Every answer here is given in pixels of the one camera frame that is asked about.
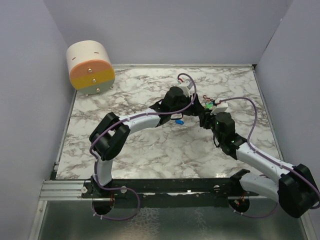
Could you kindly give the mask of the blue solid key tag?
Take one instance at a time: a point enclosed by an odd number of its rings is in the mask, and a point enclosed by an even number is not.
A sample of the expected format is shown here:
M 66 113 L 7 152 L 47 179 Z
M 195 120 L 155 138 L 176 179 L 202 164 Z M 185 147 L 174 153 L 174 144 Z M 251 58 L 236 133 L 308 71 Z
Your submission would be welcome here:
M 181 120 L 181 119 L 176 119 L 176 120 L 175 120 L 175 123 L 178 124 L 178 125 L 183 125 L 183 124 L 184 124 L 184 121 Z

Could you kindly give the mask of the green framed key tag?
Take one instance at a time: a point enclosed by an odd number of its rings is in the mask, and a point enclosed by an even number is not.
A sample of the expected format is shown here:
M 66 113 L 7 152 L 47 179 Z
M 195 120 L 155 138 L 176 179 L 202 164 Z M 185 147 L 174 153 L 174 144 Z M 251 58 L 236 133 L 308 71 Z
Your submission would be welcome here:
M 212 107 L 213 107 L 213 103 L 212 103 L 212 102 L 205 104 L 205 108 L 206 108 L 206 109 L 210 109 L 210 108 L 212 108 Z

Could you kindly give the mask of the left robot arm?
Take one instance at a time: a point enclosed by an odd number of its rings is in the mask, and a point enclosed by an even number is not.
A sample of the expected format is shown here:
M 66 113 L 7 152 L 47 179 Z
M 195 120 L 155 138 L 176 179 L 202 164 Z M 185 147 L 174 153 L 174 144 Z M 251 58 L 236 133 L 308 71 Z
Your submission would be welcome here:
M 129 135 L 156 128 L 172 120 L 172 116 L 199 116 L 203 110 L 198 95 L 185 96 L 179 87 L 171 87 L 163 99 L 147 110 L 132 115 L 108 113 L 89 137 L 89 152 L 95 157 L 93 191 L 106 197 L 111 190 L 113 159 L 121 152 Z

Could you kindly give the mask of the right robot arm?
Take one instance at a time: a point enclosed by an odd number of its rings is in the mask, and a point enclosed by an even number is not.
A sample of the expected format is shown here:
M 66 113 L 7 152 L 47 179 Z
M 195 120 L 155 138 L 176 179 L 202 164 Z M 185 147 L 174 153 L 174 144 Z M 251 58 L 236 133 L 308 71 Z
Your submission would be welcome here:
M 320 191 L 308 167 L 292 165 L 255 148 L 236 133 L 235 121 L 228 112 L 199 116 L 199 125 L 213 133 L 213 142 L 227 156 L 250 165 L 264 176 L 248 170 L 230 182 L 229 189 L 240 196 L 254 192 L 274 200 L 291 217 L 300 218 L 308 210 L 320 206 Z

